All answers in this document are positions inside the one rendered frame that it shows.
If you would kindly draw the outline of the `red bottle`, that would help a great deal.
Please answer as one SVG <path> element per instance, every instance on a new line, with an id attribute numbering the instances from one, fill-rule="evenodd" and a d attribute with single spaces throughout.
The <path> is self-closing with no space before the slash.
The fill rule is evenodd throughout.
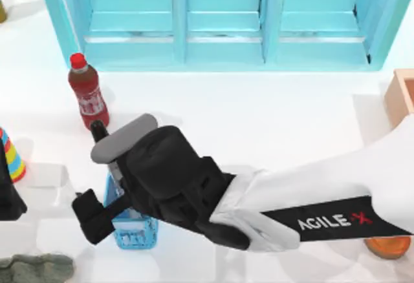
<path id="1" fill-rule="evenodd" d="M 98 72 L 80 52 L 73 53 L 69 61 L 71 68 L 68 81 L 76 96 L 84 125 L 90 129 L 93 121 L 100 120 L 107 127 L 109 111 L 100 90 Z"/>

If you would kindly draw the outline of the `light blue box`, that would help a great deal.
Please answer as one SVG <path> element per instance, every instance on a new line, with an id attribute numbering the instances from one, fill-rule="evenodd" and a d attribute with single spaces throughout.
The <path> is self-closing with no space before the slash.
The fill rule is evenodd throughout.
<path id="1" fill-rule="evenodd" d="M 112 219 L 113 236 L 120 249 L 145 250 L 157 244 L 158 220 L 128 208 Z"/>

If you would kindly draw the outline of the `grey-green lumpy object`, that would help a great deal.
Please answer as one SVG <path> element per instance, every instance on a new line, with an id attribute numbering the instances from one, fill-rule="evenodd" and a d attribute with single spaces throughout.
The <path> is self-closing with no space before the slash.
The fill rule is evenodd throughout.
<path id="1" fill-rule="evenodd" d="M 74 272 L 73 259 L 61 254 L 0 258 L 0 283 L 66 283 Z"/>

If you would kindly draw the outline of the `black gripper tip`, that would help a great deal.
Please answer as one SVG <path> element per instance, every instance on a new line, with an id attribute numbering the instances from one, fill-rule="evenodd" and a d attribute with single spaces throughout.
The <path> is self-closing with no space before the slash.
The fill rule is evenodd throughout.
<path id="1" fill-rule="evenodd" d="M 26 203 L 12 183 L 5 148 L 0 144 L 0 222 L 16 221 L 27 209 Z"/>

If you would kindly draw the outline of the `stack of coloured rings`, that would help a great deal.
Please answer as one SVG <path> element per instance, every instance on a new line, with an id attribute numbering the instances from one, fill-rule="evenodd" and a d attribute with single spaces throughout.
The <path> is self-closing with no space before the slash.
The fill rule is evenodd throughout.
<path id="1" fill-rule="evenodd" d="M 0 137 L 2 139 L 5 153 L 6 161 L 8 164 L 8 170 L 10 177 L 14 183 L 23 179 L 26 174 L 27 168 L 25 162 L 21 159 L 20 155 L 17 153 L 14 144 L 12 143 L 10 137 L 6 131 L 0 127 Z"/>

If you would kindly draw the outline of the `light blue rack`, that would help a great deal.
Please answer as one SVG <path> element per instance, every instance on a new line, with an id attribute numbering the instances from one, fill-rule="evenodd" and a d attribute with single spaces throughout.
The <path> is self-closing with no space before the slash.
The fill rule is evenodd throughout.
<path id="1" fill-rule="evenodd" d="M 409 0 L 45 0 L 99 70 L 378 70 Z"/>

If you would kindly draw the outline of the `orange round object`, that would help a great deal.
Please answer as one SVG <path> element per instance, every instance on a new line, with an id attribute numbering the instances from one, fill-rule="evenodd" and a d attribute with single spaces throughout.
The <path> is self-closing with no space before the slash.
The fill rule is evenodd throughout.
<path id="1" fill-rule="evenodd" d="M 395 260 L 403 257 L 408 251 L 411 237 L 368 238 L 364 240 L 364 243 L 374 255 L 383 259 Z"/>

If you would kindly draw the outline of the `salmon-coloured box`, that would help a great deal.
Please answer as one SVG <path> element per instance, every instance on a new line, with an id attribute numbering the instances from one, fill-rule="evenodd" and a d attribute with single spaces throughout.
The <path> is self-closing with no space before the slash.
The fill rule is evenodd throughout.
<path id="1" fill-rule="evenodd" d="M 414 68 L 398 68 L 384 95 L 384 106 L 394 129 L 409 114 L 414 114 Z"/>

